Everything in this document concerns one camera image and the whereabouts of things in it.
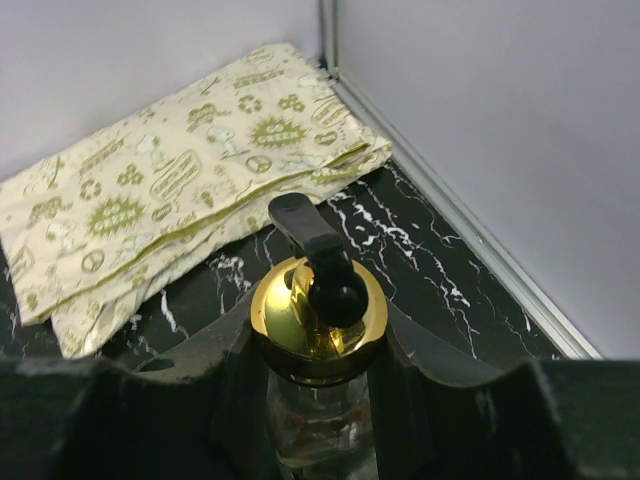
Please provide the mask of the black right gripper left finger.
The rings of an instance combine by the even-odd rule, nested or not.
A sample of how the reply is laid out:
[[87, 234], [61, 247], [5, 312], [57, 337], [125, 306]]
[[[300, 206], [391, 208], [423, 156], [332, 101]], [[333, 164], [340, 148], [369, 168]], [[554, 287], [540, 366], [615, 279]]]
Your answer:
[[276, 479], [250, 304], [141, 369], [1, 364], [5, 479]]

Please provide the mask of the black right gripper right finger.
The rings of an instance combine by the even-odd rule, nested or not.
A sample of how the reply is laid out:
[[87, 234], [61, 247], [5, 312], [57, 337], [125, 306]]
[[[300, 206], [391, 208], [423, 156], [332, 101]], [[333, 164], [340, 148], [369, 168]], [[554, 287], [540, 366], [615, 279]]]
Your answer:
[[635, 479], [639, 365], [529, 359], [503, 371], [389, 310], [368, 372], [383, 479]]

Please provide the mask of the glass oil bottle gold spout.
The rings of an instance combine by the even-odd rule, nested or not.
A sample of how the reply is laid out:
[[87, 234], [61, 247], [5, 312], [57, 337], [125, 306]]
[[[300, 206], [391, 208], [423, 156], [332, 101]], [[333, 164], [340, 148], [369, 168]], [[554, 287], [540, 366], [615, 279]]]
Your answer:
[[292, 255], [260, 281], [251, 325], [282, 475], [376, 479], [367, 370], [388, 324], [384, 293], [306, 195], [280, 195], [268, 214]]

